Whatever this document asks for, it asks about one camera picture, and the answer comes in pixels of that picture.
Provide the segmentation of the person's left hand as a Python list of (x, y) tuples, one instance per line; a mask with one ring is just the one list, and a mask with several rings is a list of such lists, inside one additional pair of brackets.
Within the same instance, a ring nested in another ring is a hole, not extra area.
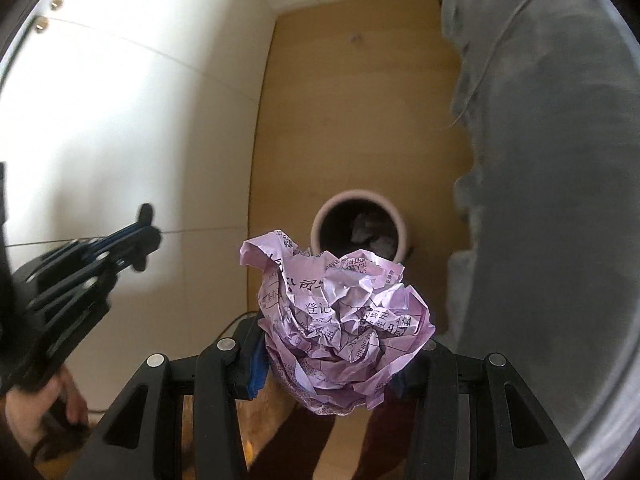
[(37, 392), (27, 392), (14, 387), (6, 394), (4, 414), (9, 430), (22, 451), (32, 451), (47, 431), (43, 417), (60, 397), (64, 398), (65, 417), (72, 425), (88, 425), (89, 412), (85, 397), (80, 393), (70, 370), (63, 365)]

